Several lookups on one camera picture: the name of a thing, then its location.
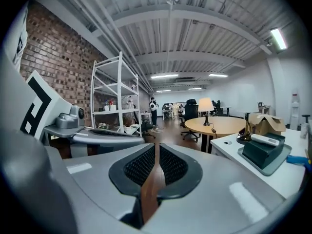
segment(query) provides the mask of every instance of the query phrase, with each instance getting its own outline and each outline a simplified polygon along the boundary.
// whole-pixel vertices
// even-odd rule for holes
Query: white metal shelf
[[[106,84],[102,77],[108,77],[115,83]],[[123,83],[123,81],[133,80],[136,83],[136,89],[133,90]],[[137,96],[137,109],[122,109],[115,111],[103,111],[94,112],[94,93],[100,93],[104,95],[110,95],[117,97],[117,107],[122,108],[122,97],[123,96]],[[123,119],[122,114],[139,112],[139,91],[138,91],[138,75],[134,74],[128,65],[122,59],[122,52],[119,53],[118,57],[110,58],[100,62],[94,62],[92,78],[91,78],[91,91],[90,91],[90,108],[91,108],[91,121],[92,127],[95,125],[96,115],[110,115],[118,114],[120,127],[119,130],[123,133]],[[139,126],[141,122],[141,114],[138,113]]]
[[[122,109],[122,110],[115,110],[115,111],[101,111],[101,112],[94,112],[94,115],[110,115],[110,114],[118,114],[118,113],[131,113],[131,112],[138,112],[139,109]]]

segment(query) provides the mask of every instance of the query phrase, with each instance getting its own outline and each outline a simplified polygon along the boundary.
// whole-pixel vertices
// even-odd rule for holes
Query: table lamp
[[[255,88],[252,84],[240,84],[237,88],[237,107],[238,112],[245,113],[246,126],[244,132],[239,132],[236,140],[241,144],[245,144],[248,141],[251,141],[251,134],[248,131],[248,122],[249,114],[258,112],[258,102],[256,98]]]
[[[214,106],[211,103],[210,98],[202,98],[199,99],[199,106],[198,106],[198,111],[199,112],[206,112],[205,114],[205,123],[203,124],[204,126],[210,126],[210,123],[208,121],[208,111],[213,111],[214,110]]]

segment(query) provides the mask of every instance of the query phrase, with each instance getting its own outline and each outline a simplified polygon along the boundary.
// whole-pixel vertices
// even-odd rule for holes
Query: power cord
[[[211,131],[215,134],[215,138],[218,138],[218,136],[216,135],[216,130],[214,129],[215,125],[213,123],[210,123],[210,125],[213,125]]]

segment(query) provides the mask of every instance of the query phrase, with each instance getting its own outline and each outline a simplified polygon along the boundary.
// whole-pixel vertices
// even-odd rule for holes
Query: blue object
[[[312,163],[311,160],[305,157],[292,156],[288,155],[286,158],[286,162],[292,164],[301,164],[311,173],[312,172]]]

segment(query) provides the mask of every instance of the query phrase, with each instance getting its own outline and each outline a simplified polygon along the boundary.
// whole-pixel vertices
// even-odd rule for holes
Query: brick wall
[[[107,58],[35,1],[29,3],[26,27],[28,39],[21,60],[21,75],[27,79],[36,70],[65,100],[85,110],[85,124],[91,126],[90,84],[93,63]],[[144,109],[149,96],[140,90],[140,97]],[[98,109],[103,106],[107,99],[110,97],[95,96],[95,107]],[[118,125],[118,117],[101,117],[98,119],[100,122]]]

